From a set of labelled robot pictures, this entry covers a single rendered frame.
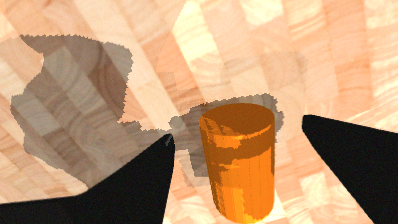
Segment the orange knob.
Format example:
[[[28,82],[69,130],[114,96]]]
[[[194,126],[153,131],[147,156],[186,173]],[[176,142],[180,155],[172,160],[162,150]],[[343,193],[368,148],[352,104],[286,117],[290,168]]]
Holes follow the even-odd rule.
[[[233,103],[205,112],[199,128],[216,209],[241,224],[264,220],[275,202],[275,116]]]

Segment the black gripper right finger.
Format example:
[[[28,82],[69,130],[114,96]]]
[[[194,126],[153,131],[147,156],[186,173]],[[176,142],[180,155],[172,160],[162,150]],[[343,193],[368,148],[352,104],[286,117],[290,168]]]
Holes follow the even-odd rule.
[[[398,224],[398,133],[312,114],[301,130],[373,224]]]

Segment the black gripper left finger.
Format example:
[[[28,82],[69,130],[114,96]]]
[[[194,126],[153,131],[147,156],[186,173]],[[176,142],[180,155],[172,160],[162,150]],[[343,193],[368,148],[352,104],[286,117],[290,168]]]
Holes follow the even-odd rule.
[[[80,194],[1,203],[0,224],[163,224],[174,158],[165,134]]]

